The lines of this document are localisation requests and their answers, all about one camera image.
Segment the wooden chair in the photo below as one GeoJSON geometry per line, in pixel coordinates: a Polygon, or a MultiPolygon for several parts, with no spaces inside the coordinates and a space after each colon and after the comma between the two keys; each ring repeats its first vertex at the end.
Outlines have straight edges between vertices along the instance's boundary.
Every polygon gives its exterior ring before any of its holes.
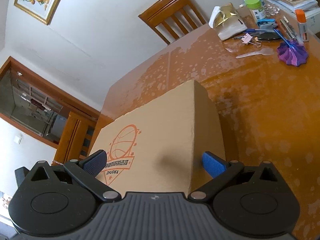
{"type": "Polygon", "coordinates": [[[92,139],[92,134],[88,133],[90,133],[90,130],[93,133],[95,126],[96,122],[70,112],[52,165],[64,164],[72,159],[86,158],[92,139]]]}
{"type": "Polygon", "coordinates": [[[206,21],[203,19],[197,8],[192,4],[190,0],[159,0],[145,12],[140,14],[139,18],[143,20],[151,29],[153,29],[160,36],[161,39],[163,39],[167,44],[170,44],[170,42],[164,37],[164,35],[158,29],[156,29],[156,27],[162,24],[170,33],[170,35],[175,40],[177,40],[179,36],[165,21],[171,17],[172,20],[177,24],[179,29],[184,34],[187,34],[188,30],[185,28],[183,23],[180,20],[178,20],[175,13],[180,12],[187,20],[187,22],[190,24],[193,30],[198,28],[195,22],[184,10],[185,6],[189,6],[193,10],[195,15],[199,18],[200,22],[202,24],[206,24],[206,21]]]}

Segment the plastic jar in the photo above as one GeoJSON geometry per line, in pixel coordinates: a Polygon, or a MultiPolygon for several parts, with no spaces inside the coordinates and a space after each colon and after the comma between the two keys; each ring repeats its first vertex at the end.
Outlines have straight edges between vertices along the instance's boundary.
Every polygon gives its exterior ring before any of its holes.
{"type": "Polygon", "coordinates": [[[245,4],[256,22],[266,18],[266,13],[260,0],[245,0],[245,4]]]}

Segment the blue pen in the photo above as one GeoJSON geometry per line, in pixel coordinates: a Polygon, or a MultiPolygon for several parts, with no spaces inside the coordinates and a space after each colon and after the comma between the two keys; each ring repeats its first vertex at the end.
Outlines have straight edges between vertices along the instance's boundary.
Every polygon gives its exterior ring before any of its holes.
{"type": "Polygon", "coordinates": [[[280,33],[279,30],[274,30],[274,32],[277,33],[277,34],[281,37],[281,39],[283,39],[284,42],[285,42],[290,48],[294,48],[294,49],[295,49],[295,47],[294,47],[292,44],[290,44],[290,43],[287,41],[287,39],[284,38],[284,36],[281,35],[281,33],[280,33]]]}
{"type": "Polygon", "coordinates": [[[260,29],[246,29],[244,32],[245,33],[255,33],[255,32],[273,33],[274,31],[273,30],[267,30],[267,29],[263,29],[263,30],[260,30],[260,29]]]}

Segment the white wall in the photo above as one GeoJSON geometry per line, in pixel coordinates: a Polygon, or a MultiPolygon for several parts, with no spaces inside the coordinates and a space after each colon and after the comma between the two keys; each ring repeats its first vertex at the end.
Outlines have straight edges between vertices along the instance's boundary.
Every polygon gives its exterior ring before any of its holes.
{"type": "MultiPolygon", "coordinates": [[[[100,110],[110,86],[166,44],[138,15],[157,0],[61,0],[49,26],[10,0],[6,46],[17,60],[100,110]]],[[[208,20],[216,5],[194,0],[208,20]]]]}
{"type": "Polygon", "coordinates": [[[0,50],[4,48],[5,22],[9,0],[0,0],[0,50]]]}
{"type": "MultiPolygon", "coordinates": [[[[11,52],[0,52],[0,66],[11,52]]],[[[14,170],[25,166],[31,169],[39,160],[52,163],[56,149],[21,132],[0,118],[0,191],[11,196],[17,189],[14,170]],[[15,136],[22,138],[18,145],[13,142],[15,136]]]]}

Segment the orange cap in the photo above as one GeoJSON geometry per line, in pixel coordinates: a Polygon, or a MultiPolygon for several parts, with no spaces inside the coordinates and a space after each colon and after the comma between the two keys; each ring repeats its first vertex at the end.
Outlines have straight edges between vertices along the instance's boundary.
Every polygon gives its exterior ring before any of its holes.
{"type": "Polygon", "coordinates": [[[306,23],[307,22],[306,15],[305,15],[303,10],[296,9],[296,16],[297,16],[298,22],[300,22],[300,23],[306,23]]]}

